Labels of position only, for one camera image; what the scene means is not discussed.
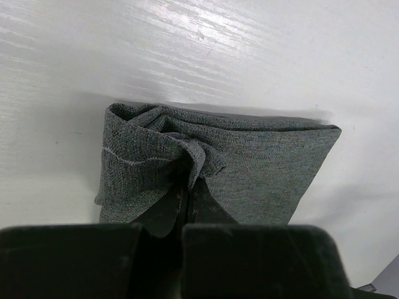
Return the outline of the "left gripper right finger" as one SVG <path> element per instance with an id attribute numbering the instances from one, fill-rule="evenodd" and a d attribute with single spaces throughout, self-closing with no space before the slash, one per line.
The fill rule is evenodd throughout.
<path id="1" fill-rule="evenodd" d="M 242 225 L 197 180 L 182 235 L 183 298 L 351 298 L 335 242 L 311 225 Z"/>

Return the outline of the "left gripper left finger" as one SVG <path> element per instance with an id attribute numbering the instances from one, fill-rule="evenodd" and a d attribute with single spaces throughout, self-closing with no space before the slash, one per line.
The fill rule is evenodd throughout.
<path id="1" fill-rule="evenodd" d="M 178 298 L 183 182 L 126 224 L 1 230 L 2 298 Z"/>

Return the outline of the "grey cloth napkin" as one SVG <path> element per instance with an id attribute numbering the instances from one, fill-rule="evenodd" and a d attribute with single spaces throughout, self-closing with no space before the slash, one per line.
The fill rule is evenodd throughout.
<path id="1" fill-rule="evenodd" d="M 105 111 L 100 221 L 134 220 L 179 179 L 204 179 L 242 224 L 286 224 L 341 134 L 295 118 L 230 118 L 158 105 Z"/>

